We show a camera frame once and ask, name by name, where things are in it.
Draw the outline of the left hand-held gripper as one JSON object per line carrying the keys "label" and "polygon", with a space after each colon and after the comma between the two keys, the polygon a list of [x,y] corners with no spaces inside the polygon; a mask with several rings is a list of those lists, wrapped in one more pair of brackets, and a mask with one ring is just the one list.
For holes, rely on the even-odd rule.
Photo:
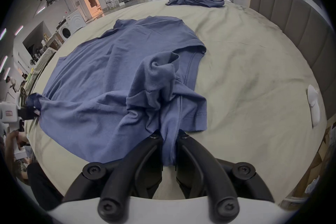
{"label": "left hand-held gripper", "polygon": [[24,124],[26,121],[33,120],[39,117],[41,111],[35,107],[20,107],[16,103],[1,102],[0,104],[0,118],[1,123],[7,126],[7,132],[19,130],[17,137],[17,144],[14,145],[13,156],[14,159],[31,159],[32,150],[27,134],[25,132]]}

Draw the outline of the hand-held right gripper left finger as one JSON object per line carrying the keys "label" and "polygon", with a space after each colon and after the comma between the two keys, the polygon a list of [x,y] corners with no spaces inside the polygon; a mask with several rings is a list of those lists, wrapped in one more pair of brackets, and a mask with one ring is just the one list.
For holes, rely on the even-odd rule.
{"label": "hand-held right gripper left finger", "polygon": [[62,202],[98,197],[96,210],[105,222],[116,223],[124,220],[129,197],[152,199],[162,182],[162,144],[162,136],[154,133],[122,159],[86,164]]}

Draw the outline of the person's left hand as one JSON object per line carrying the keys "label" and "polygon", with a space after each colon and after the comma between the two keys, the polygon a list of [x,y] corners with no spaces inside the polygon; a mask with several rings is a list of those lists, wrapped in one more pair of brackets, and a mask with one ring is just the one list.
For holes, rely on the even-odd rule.
{"label": "person's left hand", "polygon": [[16,139],[18,135],[19,135],[19,130],[14,130],[6,134],[6,141],[5,141],[5,152],[6,153],[14,152],[14,145],[17,144]]}

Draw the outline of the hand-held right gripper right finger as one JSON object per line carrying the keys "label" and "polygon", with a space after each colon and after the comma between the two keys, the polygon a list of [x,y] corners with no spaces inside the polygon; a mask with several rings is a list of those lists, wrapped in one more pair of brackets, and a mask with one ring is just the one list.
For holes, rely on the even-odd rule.
{"label": "hand-held right gripper right finger", "polygon": [[217,159],[181,129],[175,145],[176,180],[183,195],[186,199],[207,196],[214,223],[230,223],[238,216],[239,197],[275,202],[252,164]]}

